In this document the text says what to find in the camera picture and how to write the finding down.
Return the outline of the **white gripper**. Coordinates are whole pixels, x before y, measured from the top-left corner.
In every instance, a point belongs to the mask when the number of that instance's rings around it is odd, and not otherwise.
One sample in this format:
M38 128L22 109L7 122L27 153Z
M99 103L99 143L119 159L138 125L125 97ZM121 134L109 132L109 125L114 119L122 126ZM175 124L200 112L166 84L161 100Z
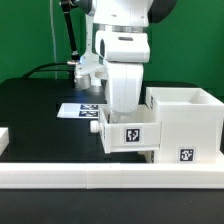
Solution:
M143 65L139 63L106 62L106 100L112 112L133 113L138 107Z

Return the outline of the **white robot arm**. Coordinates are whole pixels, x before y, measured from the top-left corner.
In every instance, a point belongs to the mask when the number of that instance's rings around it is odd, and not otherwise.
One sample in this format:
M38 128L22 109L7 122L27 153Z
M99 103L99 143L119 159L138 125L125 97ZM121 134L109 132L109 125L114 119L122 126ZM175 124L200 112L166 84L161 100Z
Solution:
M177 0L60 0L74 61L74 81L81 89L106 82L110 111L131 114L138 107L143 65L149 61L147 27L164 20ZM86 14L86 52L79 55L70 11Z

